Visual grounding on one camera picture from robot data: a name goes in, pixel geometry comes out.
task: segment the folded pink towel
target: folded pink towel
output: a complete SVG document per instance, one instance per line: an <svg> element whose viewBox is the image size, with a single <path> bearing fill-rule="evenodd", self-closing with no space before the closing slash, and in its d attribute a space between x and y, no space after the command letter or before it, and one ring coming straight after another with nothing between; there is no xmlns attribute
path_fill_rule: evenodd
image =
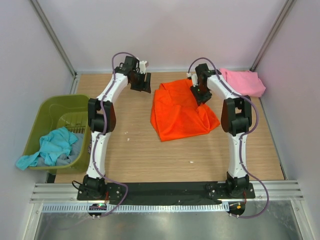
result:
<svg viewBox="0 0 320 240"><path fill-rule="evenodd" d="M258 78L258 73L256 72L230 71L225 68L220 68L220 72L222 73L224 80L242 95L260 98L266 90L266 87Z"/></svg>

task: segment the towel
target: towel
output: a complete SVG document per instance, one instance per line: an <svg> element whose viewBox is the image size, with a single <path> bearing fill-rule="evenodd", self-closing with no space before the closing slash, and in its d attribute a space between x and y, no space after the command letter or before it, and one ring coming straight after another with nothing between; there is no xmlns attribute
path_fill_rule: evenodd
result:
<svg viewBox="0 0 320 240"><path fill-rule="evenodd" d="M65 166L65 165L71 164L79 156L82 149L82 143L84 141L84 134L75 133L74 135L78 138L78 141L76 141L74 144L71 145L72 149L71 149L70 155L67 156L64 153L61 154L55 162L56 166ZM48 165L45 164L45 159L42 156L38 156L36 166L47 167Z"/></svg>
<svg viewBox="0 0 320 240"><path fill-rule="evenodd" d="M224 80L238 93L260 98L266 87L258 78L258 73L252 71L230 71L220 68Z"/></svg>
<svg viewBox="0 0 320 240"><path fill-rule="evenodd" d="M154 93L151 124L160 140L170 141L208 134L220 122L206 105L198 106L189 79L162 83Z"/></svg>
<svg viewBox="0 0 320 240"><path fill-rule="evenodd" d="M75 134L65 127L51 131L48 135L42 136L39 140L40 149L30 156L22 156L16 162L16 166L25 170L27 167L35 167L38 163L38 156L44 158L44 163L48 166L55 166L60 155L69 156L72 144L78 141Z"/></svg>

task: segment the wooden table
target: wooden table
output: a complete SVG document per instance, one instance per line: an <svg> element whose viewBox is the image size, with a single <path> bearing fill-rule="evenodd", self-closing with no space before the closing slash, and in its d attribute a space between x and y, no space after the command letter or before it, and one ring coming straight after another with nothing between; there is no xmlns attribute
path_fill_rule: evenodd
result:
<svg viewBox="0 0 320 240"><path fill-rule="evenodd" d="M160 83L185 77L185 72L156 72L151 75L151 94L130 90L130 86L121 92L114 104L117 122L106 151L105 171L109 178L127 183L226 180L229 144L221 126L206 135L161 142L150 124L154 91ZM77 92L96 98L110 79L111 74L83 74ZM252 100L258 107L260 120L247 138L248 170L262 180L283 180L260 101ZM220 119L223 101L213 94L207 104ZM252 125L256 121L253 115ZM58 173L55 183L82 182L85 174Z"/></svg>

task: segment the teal cloth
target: teal cloth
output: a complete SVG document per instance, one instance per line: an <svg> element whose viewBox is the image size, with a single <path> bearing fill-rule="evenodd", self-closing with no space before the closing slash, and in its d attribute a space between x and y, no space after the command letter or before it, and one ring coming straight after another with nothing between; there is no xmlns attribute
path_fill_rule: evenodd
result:
<svg viewBox="0 0 320 240"><path fill-rule="evenodd" d="M55 166L61 154L69 156L72 144L78 141L76 135L68 131L65 127L51 131L48 135L42 136L39 140L40 149L30 156L22 156L15 163L16 167L25 170L27 167L36 167L38 157L44 158L44 163L48 166Z"/></svg>

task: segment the white wall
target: white wall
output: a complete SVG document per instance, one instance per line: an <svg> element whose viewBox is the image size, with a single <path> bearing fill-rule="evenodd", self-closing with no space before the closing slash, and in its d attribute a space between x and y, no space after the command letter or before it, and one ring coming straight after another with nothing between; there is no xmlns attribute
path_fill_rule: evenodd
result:
<svg viewBox="0 0 320 240"><path fill-rule="evenodd" d="M275 144L320 223L320 2L297 1L257 69Z"/></svg>
<svg viewBox="0 0 320 240"><path fill-rule="evenodd" d="M67 93L71 75L27 0L0 8L0 238L21 239L28 202L46 174L16 169L40 104Z"/></svg>
<svg viewBox="0 0 320 240"><path fill-rule="evenodd" d="M122 51L152 70L185 70L198 57L250 68L284 2L39 0L77 71L108 71Z"/></svg>

